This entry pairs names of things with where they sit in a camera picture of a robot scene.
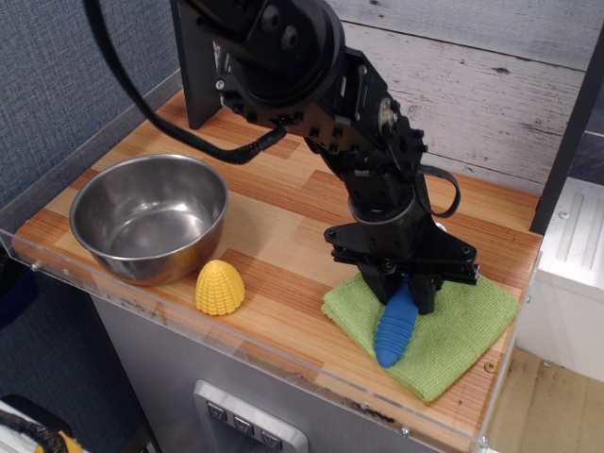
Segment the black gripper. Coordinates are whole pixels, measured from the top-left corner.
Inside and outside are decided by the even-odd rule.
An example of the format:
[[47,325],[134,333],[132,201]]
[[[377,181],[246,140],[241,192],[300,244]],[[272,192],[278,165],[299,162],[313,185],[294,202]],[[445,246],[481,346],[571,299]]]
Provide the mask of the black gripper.
[[477,249],[440,229],[416,205],[384,221],[358,219],[332,226],[325,240],[333,258],[361,271],[377,300],[387,305],[406,277],[419,313],[435,310],[443,280],[474,284],[478,280]]

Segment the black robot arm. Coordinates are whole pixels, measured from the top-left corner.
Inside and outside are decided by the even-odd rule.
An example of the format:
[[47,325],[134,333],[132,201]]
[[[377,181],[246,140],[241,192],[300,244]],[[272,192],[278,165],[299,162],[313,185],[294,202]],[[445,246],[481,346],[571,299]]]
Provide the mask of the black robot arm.
[[325,238],[333,258],[359,268],[377,299],[407,284],[423,314],[445,281],[478,280],[476,249],[436,225],[411,127],[368,58],[345,43],[324,1],[186,1],[200,31],[226,53],[219,87],[246,121],[281,126],[343,182],[353,222]]

